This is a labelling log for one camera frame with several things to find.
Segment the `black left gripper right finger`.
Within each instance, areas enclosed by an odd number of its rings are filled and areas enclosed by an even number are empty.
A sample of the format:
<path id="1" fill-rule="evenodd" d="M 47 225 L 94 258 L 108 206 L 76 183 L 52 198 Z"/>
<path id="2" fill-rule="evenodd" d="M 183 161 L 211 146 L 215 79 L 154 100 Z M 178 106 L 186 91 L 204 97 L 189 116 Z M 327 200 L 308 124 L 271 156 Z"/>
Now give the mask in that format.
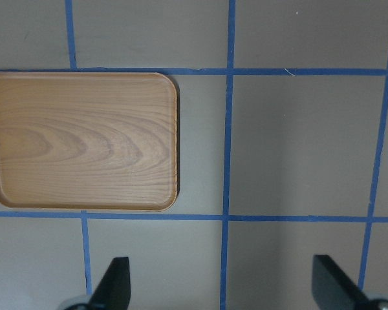
<path id="1" fill-rule="evenodd" d="M 316 254 L 312 259 L 312 296 L 322 310 L 363 309 L 370 302 L 339 265 L 325 254 Z"/>

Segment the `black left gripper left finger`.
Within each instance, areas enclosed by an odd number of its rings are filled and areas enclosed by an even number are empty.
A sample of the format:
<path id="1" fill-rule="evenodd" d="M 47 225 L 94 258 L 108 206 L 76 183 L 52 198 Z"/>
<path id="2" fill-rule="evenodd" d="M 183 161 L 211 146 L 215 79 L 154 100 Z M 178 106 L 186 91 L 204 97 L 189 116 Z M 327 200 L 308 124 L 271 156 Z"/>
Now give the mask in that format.
<path id="1" fill-rule="evenodd" d="M 89 300 L 89 307 L 90 309 L 126 310 L 130 299 L 129 258 L 113 258 Z"/>

